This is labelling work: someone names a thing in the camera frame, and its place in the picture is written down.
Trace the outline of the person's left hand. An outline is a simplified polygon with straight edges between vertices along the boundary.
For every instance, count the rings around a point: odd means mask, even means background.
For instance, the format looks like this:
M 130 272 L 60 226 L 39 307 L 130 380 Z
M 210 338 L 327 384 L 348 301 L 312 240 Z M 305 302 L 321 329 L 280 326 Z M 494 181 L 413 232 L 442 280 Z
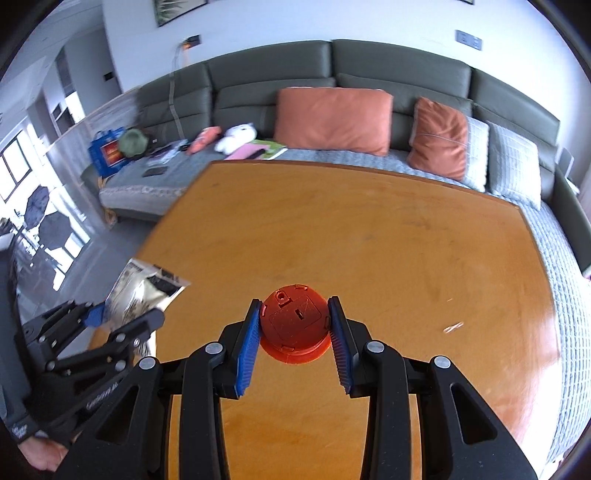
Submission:
M 40 471 L 55 472 L 68 453 L 65 446 L 48 438 L 29 437 L 18 448 L 29 464 Z

